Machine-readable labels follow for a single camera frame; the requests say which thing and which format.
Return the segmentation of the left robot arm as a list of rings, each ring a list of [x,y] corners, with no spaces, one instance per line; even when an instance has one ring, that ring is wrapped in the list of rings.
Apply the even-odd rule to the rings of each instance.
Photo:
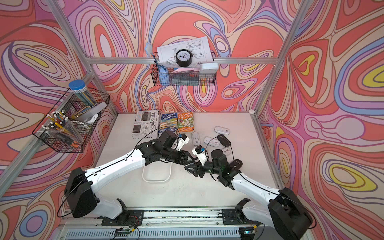
[[[74,218],[89,214],[116,219],[126,206],[121,200],[110,199],[98,192],[114,180],[154,162],[164,161],[186,166],[197,158],[183,146],[189,142],[185,134],[166,131],[157,139],[137,143],[126,155],[107,164],[88,170],[76,168],[70,173],[64,195]]]

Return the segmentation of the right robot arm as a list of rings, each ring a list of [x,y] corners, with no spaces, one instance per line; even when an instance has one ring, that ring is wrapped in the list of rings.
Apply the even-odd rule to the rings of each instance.
[[[210,161],[202,146],[193,148],[192,153],[194,161],[185,166],[188,172],[200,178],[217,175],[222,185],[248,196],[240,206],[241,215],[247,220],[273,227],[284,240],[299,240],[314,225],[312,213],[291,189],[279,190],[251,179],[241,172],[243,162],[228,162],[222,150],[213,150]]]

